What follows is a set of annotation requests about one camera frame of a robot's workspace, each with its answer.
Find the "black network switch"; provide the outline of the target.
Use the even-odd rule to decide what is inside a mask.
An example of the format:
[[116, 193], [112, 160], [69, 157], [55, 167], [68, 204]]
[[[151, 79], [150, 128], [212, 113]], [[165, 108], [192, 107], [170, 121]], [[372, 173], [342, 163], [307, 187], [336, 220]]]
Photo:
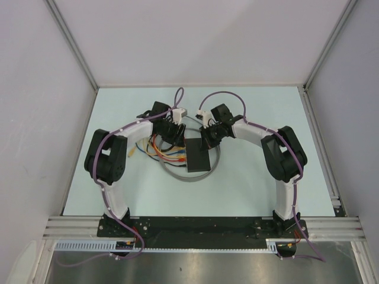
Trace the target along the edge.
[[201, 148], [201, 138], [186, 138], [187, 172], [209, 172], [211, 170], [210, 156], [207, 149]]

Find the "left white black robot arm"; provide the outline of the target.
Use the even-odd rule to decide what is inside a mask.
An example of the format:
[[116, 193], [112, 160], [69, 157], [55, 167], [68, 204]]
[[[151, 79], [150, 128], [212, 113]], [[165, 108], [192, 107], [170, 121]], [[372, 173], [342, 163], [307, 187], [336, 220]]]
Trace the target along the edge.
[[100, 186], [105, 203], [105, 214], [113, 218], [110, 229], [117, 236], [130, 232], [131, 222], [124, 218], [129, 207], [124, 200], [123, 190], [117, 185], [126, 169], [127, 149], [143, 138], [159, 135], [166, 142], [177, 147], [184, 146], [184, 108], [170, 108], [156, 101], [153, 108], [113, 131], [97, 129], [86, 154], [84, 168]]

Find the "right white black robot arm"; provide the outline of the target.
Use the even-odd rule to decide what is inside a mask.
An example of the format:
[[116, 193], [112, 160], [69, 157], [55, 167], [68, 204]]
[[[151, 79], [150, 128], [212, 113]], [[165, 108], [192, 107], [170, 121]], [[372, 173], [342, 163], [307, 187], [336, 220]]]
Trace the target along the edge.
[[297, 181], [303, 177], [307, 156], [294, 130], [285, 126], [272, 130], [249, 122], [243, 115], [234, 116], [225, 104], [211, 111], [198, 110], [202, 121], [201, 148], [210, 150], [223, 138], [248, 141], [261, 147], [266, 167], [276, 182], [276, 206], [273, 210], [273, 230], [279, 237], [288, 237], [300, 220], [297, 206]]

